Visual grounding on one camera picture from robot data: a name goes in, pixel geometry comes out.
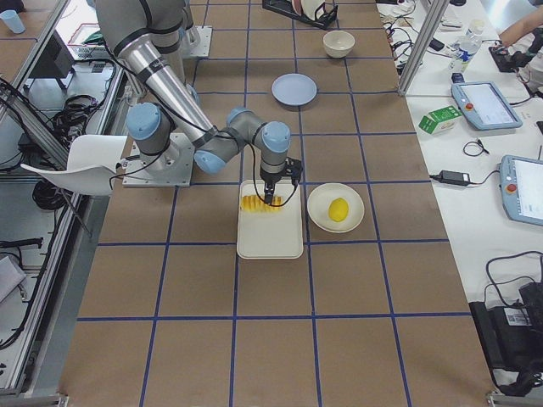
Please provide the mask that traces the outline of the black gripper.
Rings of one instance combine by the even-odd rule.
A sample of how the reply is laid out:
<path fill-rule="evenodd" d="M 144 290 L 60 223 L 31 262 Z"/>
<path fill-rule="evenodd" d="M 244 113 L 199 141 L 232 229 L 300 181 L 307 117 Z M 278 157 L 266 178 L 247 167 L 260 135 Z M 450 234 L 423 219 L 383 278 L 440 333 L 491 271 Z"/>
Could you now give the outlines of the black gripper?
<path fill-rule="evenodd" d="M 268 164 L 264 159 L 260 162 L 260 177 L 264 181 L 264 202 L 272 205 L 275 184 L 289 177 L 292 185 L 297 187 L 301 180 L 303 166 L 300 160 L 287 157 L 281 164 Z"/>

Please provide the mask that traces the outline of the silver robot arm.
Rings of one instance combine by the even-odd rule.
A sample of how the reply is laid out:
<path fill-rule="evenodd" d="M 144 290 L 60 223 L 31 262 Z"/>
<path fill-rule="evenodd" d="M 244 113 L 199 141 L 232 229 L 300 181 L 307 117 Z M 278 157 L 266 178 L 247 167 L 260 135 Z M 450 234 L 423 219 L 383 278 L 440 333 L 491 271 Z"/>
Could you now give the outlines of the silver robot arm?
<path fill-rule="evenodd" d="M 193 28 L 187 1 L 97 1 L 94 3 L 105 44 L 114 59 L 146 86 L 166 119 L 182 130 L 195 148 L 198 167 L 215 174 L 245 147 L 260 151 L 263 190 L 252 203 L 282 208 L 275 187 L 283 178 L 297 186 L 302 164 L 288 156 L 289 127 L 264 121 L 253 111 L 234 109 L 224 128 L 218 129 L 188 90 L 182 71 L 180 47 Z"/>

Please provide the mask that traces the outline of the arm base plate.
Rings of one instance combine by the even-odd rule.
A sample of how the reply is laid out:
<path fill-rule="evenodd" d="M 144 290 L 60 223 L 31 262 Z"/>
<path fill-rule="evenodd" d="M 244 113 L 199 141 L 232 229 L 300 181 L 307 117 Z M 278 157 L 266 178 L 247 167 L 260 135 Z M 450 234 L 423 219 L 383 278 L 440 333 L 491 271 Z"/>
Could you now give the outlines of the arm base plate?
<path fill-rule="evenodd" d="M 194 25 L 182 33 L 181 50 L 185 59 L 206 59 L 210 54 L 212 27 Z"/>
<path fill-rule="evenodd" d="M 141 153 L 137 141 L 132 143 L 131 155 L 124 166 L 124 187 L 188 187 L 193 169 L 193 144 L 184 133 L 172 132 L 169 147 L 160 156 Z"/>

